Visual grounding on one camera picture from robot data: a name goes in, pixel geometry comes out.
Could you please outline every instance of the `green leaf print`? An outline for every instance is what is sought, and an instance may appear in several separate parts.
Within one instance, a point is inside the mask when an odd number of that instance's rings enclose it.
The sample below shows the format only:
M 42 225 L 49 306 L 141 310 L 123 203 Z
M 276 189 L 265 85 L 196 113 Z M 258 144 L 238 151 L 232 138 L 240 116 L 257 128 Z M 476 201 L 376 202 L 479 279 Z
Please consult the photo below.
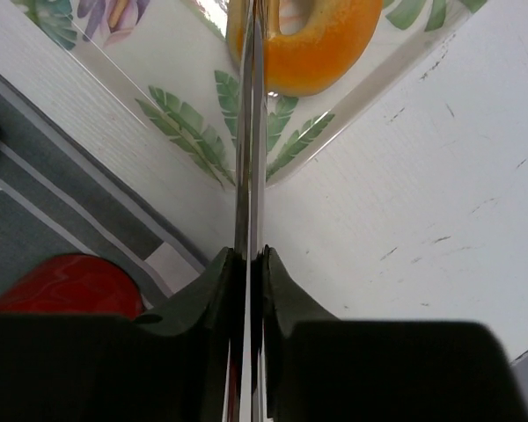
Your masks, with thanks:
M 419 18 L 427 0 L 384 0 L 383 7 L 387 8 L 399 2 L 397 7 L 385 16 L 393 26 L 400 30 L 407 30 Z M 435 31 L 444 26 L 446 7 L 449 2 L 461 2 L 471 13 L 478 11 L 487 0 L 431 0 L 429 20 L 425 32 Z
M 136 99 L 136 102 L 141 107 L 141 110 L 143 110 L 145 116 L 147 116 L 150 121 L 154 123 L 158 130 L 160 130 L 170 142 L 186 152 L 204 173 L 215 179 L 221 186 L 223 186 L 223 183 L 213 172 L 211 166 L 203 157 L 202 153 L 197 148 L 195 148 L 181 133 L 178 123 L 170 120 L 167 115 L 162 113 L 156 107 L 140 99 Z
M 77 41 L 77 32 L 72 28 L 72 6 L 70 0 L 12 0 L 24 7 L 24 13 L 51 40 L 66 50 L 71 50 Z
M 426 0 L 401 0 L 386 17 L 396 28 L 408 29 L 421 14 L 425 3 Z
M 288 165 L 297 154 L 303 151 L 321 134 L 333 120 L 334 114 L 317 116 L 305 122 L 301 130 L 296 130 L 289 140 L 282 146 L 278 157 L 267 168 L 267 179 L 274 176 L 281 168 Z
M 281 97 L 275 105 L 275 110 L 268 115 L 268 139 L 266 151 L 269 153 L 277 144 L 282 131 L 291 119 L 291 114 L 296 109 L 299 98 Z
M 180 129 L 185 129 L 190 134 L 203 157 L 214 165 L 231 185 L 234 185 L 232 176 L 227 170 L 223 140 L 216 135 L 215 129 L 207 126 L 203 130 L 203 117 L 190 104 L 180 102 L 172 94 L 154 86 L 149 87 L 149 93 L 165 115 L 175 121 Z
M 471 13 L 478 11 L 487 0 L 459 0 Z
M 215 82 L 219 105 L 225 125 L 231 133 L 233 145 L 237 146 L 238 81 L 228 73 L 215 71 Z
M 430 10 L 429 22 L 424 28 L 425 33 L 435 31 L 444 26 L 446 20 L 446 0 L 434 0 L 432 2 L 432 9 Z

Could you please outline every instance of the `plastic tray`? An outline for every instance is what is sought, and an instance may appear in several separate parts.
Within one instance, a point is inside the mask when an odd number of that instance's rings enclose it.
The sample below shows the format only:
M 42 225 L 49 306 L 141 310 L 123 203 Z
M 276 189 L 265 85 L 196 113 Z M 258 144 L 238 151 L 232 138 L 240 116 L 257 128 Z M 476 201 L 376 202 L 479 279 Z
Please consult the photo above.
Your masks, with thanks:
M 224 41 L 227 0 L 12 0 L 141 122 L 216 187 L 234 186 L 238 70 Z M 284 0 L 282 29 L 309 0 Z M 268 183 L 290 175 L 487 0 L 384 0 L 354 67 L 306 98 L 271 94 Z

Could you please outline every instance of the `scratch mark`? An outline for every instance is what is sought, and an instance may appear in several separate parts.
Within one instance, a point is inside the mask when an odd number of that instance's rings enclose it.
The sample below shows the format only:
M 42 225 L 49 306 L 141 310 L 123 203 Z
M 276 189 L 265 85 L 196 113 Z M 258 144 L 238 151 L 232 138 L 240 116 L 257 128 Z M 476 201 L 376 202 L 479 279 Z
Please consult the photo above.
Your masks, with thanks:
M 489 202 L 494 202 L 496 201 L 496 198 L 489 198 L 488 200 L 484 201 L 483 203 L 481 203 L 480 205 L 478 205 L 477 207 L 475 207 L 471 214 L 473 214 L 475 211 L 477 211 L 479 208 L 483 207 L 485 204 L 488 204 Z
M 475 246 L 464 246 L 463 248 L 454 249 L 452 251 L 446 252 L 442 256 L 443 257 L 447 257 L 447 256 L 452 255 L 454 253 L 463 252 L 463 251 L 473 251 L 473 250 L 481 249 L 481 248 L 484 248 L 484 247 L 485 247 L 485 245 L 477 246 L 477 247 L 475 247 Z
M 520 164 L 517 165 L 517 168 L 514 169 L 514 171 L 518 170 L 518 169 L 522 166 L 522 164 L 524 164 L 524 163 L 527 162 L 527 161 L 528 161 L 528 158 L 525 158 L 524 160 L 522 160 L 522 161 L 520 162 Z
M 450 145 L 453 145 L 454 143 L 458 143 L 459 141 L 461 141 L 460 138 L 456 139 L 455 141 L 445 143 L 445 144 L 442 146 L 442 148 L 449 147 Z
M 526 48 L 526 44 L 524 41 L 522 41 L 522 37 L 518 35 L 518 40 L 520 41 L 520 44 L 522 44 L 522 48 L 524 49 L 524 52 L 526 53 L 526 57 L 528 57 L 528 48 Z
M 450 43 L 452 42 L 452 40 L 454 38 L 456 38 L 456 33 L 453 33 L 450 37 L 448 37 L 446 40 L 444 40 L 444 42 L 442 43 L 442 48 L 445 48 L 446 49 L 446 53 L 448 53 L 448 46 L 450 45 Z
M 394 253 L 397 250 L 397 246 L 395 246 L 393 249 L 391 249 L 389 252 L 387 252 L 383 257 L 381 257 L 380 261 L 383 261 L 387 257 L 389 257 L 392 253 Z
M 432 127 L 434 128 L 434 130 L 439 132 L 438 125 L 436 124 L 434 119 L 432 119 L 432 116 L 430 116 L 430 123 L 432 123 Z
M 432 242 L 432 244 L 437 244 L 438 242 L 443 242 L 444 240 L 448 240 L 450 237 L 451 236 L 440 237 L 439 239 L 437 239 L 434 242 Z
M 399 117 L 399 115 L 400 115 L 401 113 L 403 113 L 404 111 L 405 111 L 405 107 L 401 108 L 401 109 L 399 110 L 399 112 L 398 112 L 397 114 L 395 114 L 395 115 L 391 118 L 391 120 L 389 120 L 389 123 L 393 123 L 393 122 L 395 121 L 395 119 L 397 119 L 397 118 Z
M 447 108 L 448 111 L 450 112 L 451 117 L 452 117 L 453 119 L 455 119 L 455 118 L 456 118 L 456 114 L 454 114 L 454 111 L 451 109 L 451 107 L 448 105 L 448 103 L 446 103 L 446 108 Z
M 435 70 L 438 66 L 440 66 L 440 63 L 442 60 L 438 60 L 436 63 L 434 63 L 434 66 L 432 66 L 430 69 L 428 69 L 424 74 L 421 76 L 420 81 L 424 81 L 427 77 L 429 77 L 429 73 Z

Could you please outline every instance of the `purple flower print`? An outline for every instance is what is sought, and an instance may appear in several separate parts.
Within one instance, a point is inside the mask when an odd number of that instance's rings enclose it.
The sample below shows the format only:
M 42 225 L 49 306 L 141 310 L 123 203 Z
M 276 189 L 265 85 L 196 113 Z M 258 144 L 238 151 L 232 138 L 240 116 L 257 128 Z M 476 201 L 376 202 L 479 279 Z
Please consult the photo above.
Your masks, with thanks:
M 104 46 L 128 37 L 149 5 L 150 0 L 80 0 L 77 16 L 88 16 L 84 40 L 99 33 Z

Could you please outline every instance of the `white table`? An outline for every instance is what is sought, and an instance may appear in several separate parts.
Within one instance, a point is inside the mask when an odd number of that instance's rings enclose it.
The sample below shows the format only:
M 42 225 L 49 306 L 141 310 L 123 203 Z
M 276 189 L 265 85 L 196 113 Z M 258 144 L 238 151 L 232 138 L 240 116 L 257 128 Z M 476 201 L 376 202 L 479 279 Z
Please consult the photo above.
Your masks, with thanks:
M 511 359 L 528 349 L 528 0 L 514 3 L 490 0 L 268 191 L 268 242 L 334 314 L 476 320 Z M 232 194 L 177 184 L 182 164 L 12 7 L 0 74 L 208 256 L 231 244 Z

